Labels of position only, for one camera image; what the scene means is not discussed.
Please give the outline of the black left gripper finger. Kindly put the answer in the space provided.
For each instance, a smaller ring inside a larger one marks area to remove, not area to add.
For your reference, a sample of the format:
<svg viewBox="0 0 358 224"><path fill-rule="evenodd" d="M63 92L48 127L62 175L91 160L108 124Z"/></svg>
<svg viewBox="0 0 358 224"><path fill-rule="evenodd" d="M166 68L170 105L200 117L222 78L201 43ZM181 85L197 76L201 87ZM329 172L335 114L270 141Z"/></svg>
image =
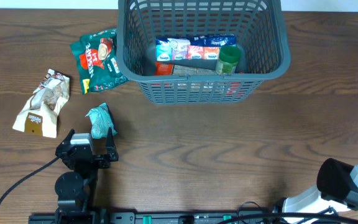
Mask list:
<svg viewBox="0 0 358 224"><path fill-rule="evenodd" d="M68 135L66 136L66 138L64 139L64 143L69 144L74 134L75 134L75 130L71 129Z"/></svg>
<svg viewBox="0 0 358 224"><path fill-rule="evenodd" d="M115 146L115 143L113 140L113 128L108 129L105 148L106 148L108 154L116 153L116 146Z"/></svg>

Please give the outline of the teal snack packet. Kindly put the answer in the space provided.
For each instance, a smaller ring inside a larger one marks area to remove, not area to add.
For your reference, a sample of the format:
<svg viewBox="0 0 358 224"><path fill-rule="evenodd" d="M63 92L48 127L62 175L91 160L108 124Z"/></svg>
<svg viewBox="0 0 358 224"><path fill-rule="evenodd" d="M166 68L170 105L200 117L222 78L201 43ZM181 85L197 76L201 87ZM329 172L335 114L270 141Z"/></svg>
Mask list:
<svg viewBox="0 0 358 224"><path fill-rule="evenodd" d="M86 116L89 117L92 124L91 135L93 139L106 138L109 129L112 129L112 135L117 134L114 128L113 118L106 103L91 108Z"/></svg>

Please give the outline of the white brown snack bag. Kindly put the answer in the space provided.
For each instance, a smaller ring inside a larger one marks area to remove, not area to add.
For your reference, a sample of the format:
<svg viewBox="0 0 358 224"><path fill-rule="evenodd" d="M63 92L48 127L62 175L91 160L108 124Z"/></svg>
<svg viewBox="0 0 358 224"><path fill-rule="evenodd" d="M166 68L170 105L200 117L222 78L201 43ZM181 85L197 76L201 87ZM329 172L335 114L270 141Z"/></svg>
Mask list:
<svg viewBox="0 0 358 224"><path fill-rule="evenodd" d="M46 138L56 138L57 118L70 98L70 78L48 70L45 78L17 115L13 129Z"/></svg>

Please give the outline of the green Nescafe coffee bag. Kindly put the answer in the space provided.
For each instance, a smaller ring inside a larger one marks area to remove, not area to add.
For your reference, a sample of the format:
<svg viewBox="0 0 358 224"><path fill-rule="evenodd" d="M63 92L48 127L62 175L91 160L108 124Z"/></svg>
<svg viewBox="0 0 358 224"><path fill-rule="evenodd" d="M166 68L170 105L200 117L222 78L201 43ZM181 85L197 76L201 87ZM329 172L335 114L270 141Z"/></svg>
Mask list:
<svg viewBox="0 0 358 224"><path fill-rule="evenodd" d="M117 64L116 29L85 34L70 49L80 74L82 94L110 90L129 81Z"/></svg>

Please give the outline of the orange tan noodle packet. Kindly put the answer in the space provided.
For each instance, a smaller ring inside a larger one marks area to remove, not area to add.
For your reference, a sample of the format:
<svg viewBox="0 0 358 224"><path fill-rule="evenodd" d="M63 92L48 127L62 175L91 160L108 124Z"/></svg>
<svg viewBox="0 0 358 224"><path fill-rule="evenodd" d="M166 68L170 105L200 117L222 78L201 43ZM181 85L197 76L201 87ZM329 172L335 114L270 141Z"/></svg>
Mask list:
<svg viewBox="0 0 358 224"><path fill-rule="evenodd" d="M215 70L204 69L204 68L196 68L196 67L188 67L182 65L174 65L172 63L162 63L156 62L156 71L154 76L167 76L167 75L179 75L179 76L200 76L200 75L218 75ZM232 82L228 88L227 95L233 95L234 92L238 89L240 82ZM178 83L179 89L185 89L190 87L191 91L198 91L202 84L201 83ZM211 91L213 89L214 83L206 83L203 86L203 91ZM223 92L226 88L227 83L218 83L217 91Z"/></svg>

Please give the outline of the blue tissue pack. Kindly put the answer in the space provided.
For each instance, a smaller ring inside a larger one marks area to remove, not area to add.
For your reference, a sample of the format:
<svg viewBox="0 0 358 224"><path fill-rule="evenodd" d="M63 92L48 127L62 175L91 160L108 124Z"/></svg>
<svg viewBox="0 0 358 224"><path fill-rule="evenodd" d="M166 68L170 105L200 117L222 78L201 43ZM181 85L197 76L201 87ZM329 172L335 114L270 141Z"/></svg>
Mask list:
<svg viewBox="0 0 358 224"><path fill-rule="evenodd" d="M230 35L204 35L192 37L164 37L155 40L156 59L171 60L217 60L221 47L236 46L236 37Z"/></svg>

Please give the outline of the green lid jar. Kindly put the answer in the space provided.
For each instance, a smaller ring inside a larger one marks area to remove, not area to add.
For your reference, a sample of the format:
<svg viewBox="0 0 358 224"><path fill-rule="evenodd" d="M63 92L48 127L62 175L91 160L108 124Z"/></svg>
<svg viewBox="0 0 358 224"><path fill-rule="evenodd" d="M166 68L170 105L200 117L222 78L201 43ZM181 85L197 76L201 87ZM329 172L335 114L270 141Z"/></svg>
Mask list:
<svg viewBox="0 0 358 224"><path fill-rule="evenodd" d="M241 51L235 46L223 46L220 48L216 73L218 75L231 75L235 72Z"/></svg>

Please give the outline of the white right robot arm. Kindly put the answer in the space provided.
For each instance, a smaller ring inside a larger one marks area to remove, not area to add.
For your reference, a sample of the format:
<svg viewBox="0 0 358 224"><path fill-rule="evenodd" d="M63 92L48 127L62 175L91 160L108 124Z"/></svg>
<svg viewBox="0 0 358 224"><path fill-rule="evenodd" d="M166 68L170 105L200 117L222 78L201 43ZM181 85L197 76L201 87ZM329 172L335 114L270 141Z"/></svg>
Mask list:
<svg viewBox="0 0 358 224"><path fill-rule="evenodd" d="M329 27L328 65L334 73L325 88L336 95L358 95L358 22L350 12L321 12L319 21ZM321 166L316 184L301 194L284 198L273 208L274 223L341 223L338 212L358 210L358 164L329 158Z"/></svg>

